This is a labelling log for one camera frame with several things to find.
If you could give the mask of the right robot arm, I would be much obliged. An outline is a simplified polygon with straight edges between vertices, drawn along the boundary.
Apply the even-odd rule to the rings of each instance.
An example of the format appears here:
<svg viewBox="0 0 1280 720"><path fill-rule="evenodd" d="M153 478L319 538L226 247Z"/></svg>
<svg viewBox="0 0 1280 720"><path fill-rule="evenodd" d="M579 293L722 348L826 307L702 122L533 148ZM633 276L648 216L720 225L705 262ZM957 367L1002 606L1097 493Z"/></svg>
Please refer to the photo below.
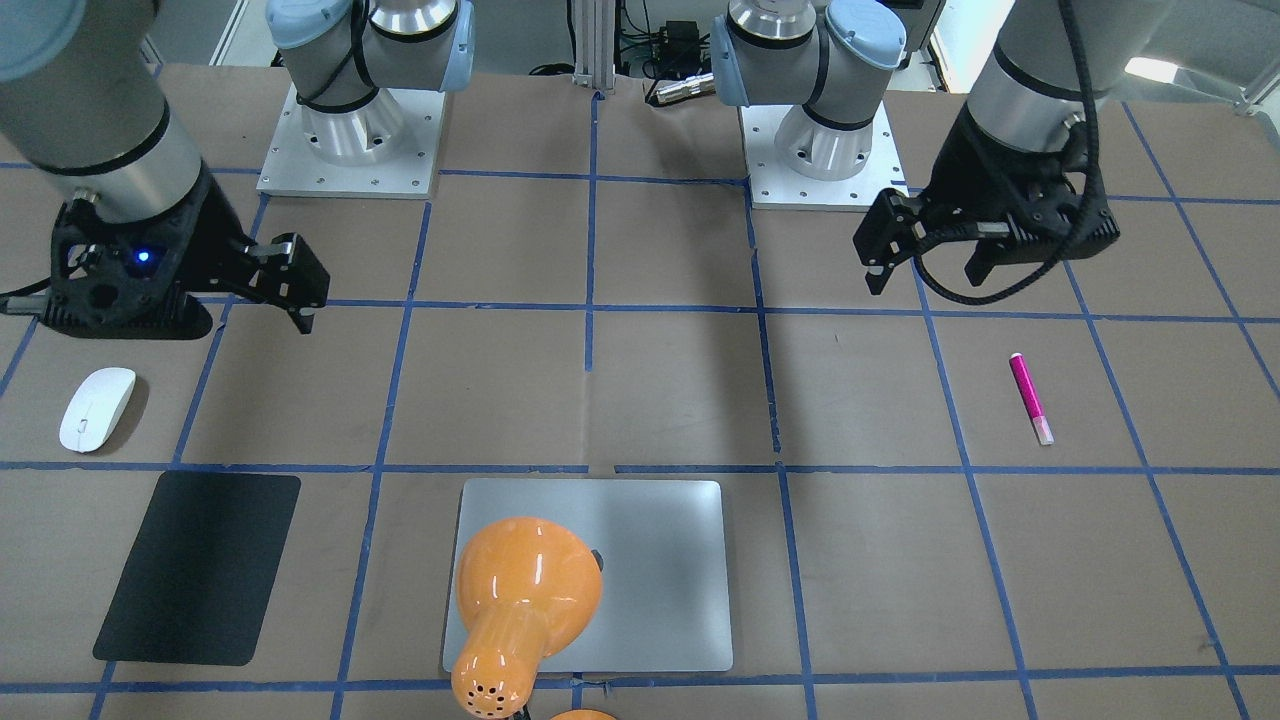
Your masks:
<svg viewBox="0 0 1280 720"><path fill-rule="evenodd" d="M306 240L253 238L197 145L247 69L287 88L259 188L425 197L435 123L474 72L471 1L5 1L3 138L60 193L44 279L3 313L83 340L198 340L225 293L314 328L330 277Z"/></svg>

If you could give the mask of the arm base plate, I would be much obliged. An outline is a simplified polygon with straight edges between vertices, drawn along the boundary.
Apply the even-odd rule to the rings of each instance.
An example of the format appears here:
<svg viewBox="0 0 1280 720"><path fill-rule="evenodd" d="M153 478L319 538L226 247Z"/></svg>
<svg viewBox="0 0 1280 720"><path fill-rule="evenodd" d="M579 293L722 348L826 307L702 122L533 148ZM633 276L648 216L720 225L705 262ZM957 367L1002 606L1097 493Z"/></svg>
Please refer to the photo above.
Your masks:
<svg viewBox="0 0 1280 720"><path fill-rule="evenodd" d="M289 91L256 188L273 197L430 199L448 94L383 88L364 108L321 113Z"/></svg>
<svg viewBox="0 0 1280 720"><path fill-rule="evenodd" d="M864 211L882 190L908 191L884 104L852 131L820 126L800 106L755 105L739 115L755 209Z"/></svg>

